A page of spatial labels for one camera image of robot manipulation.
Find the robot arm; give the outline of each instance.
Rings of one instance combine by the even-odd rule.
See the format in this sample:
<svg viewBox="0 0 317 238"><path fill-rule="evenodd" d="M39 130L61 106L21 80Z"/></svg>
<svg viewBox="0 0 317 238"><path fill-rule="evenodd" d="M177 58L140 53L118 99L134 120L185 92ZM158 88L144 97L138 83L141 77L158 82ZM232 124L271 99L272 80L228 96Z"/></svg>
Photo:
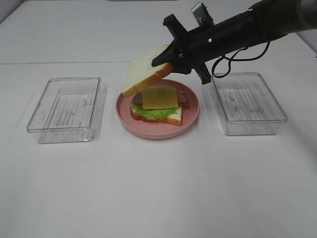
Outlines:
<svg viewBox="0 0 317 238"><path fill-rule="evenodd" d="M174 37L152 66L165 62L175 73L194 69L202 84L211 81L205 62L227 53L279 39L289 33L317 29L317 0L262 0L248 11L217 25L203 3L192 8L199 27L187 31L174 14L164 19Z"/></svg>

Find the lettuce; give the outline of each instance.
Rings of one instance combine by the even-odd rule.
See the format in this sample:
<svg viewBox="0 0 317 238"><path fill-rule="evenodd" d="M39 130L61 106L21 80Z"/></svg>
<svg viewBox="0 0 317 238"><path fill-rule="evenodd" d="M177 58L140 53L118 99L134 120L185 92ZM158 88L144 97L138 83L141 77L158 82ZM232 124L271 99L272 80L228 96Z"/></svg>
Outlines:
<svg viewBox="0 0 317 238"><path fill-rule="evenodd" d="M137 114L144 116L148 120L163 119L171 114L174 114L177 108L166 109L143 109L140 105L131 103L133 111Z"/></svg>

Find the transparent box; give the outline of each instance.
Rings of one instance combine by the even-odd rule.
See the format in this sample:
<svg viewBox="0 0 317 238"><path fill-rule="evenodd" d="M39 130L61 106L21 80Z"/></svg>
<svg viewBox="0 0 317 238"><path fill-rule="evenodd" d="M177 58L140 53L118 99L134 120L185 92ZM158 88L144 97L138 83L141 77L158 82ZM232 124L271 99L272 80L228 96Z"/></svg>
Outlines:
<svg viewBox="0 0 317 238"><path fill-rule="evenodd" d="M39 144L90 141L100 130L100 77L50 79L27 125Z"/></svg>
<svg viewBox="0 0 317 238"><path fill-rule="evenodd" d="M208 91L226 135L277 134L287 122L259 73L231 73L212 81Z"/></svg>

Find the yellow cheese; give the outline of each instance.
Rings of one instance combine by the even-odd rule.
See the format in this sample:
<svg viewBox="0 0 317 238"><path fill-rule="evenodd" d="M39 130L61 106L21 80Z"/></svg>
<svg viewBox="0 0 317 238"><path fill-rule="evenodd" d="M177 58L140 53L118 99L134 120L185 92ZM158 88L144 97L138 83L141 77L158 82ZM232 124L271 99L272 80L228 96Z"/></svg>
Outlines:
<svg viewBox="0 0 317 238"><path fill-rule="evenodd" d="M146 88L142 91L143 109L177 108L175 87Z"/></svg>

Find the bread slice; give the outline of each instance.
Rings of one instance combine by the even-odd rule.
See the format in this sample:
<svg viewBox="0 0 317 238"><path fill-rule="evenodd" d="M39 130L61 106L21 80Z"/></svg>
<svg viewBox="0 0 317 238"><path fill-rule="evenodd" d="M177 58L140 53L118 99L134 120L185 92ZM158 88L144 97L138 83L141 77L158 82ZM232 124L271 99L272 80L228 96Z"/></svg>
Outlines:
<svg viewBox="0 0 317 238"><path fill-rule="evenodd" d="M144 116L139 115L133 110L133 108L130 106L130 113L133 119L135 120L142 120L146 122L162 122L172 125L181 126L182 125L182 117L183 117L183 108L178 107L176 112L173 114L170 114L169 116L163 118L163 119L157 119L157 120L149 120L146 119Z"/></svg>
<svg viewBox="0 0 317 238"><path fill-rule="evenodd" d="M141 58L131 62L122 94L125 97L141 92L172 73L174 66L163 63L152 67L152 60L160 55L168 45L163 45L148 52Z"/></svg>

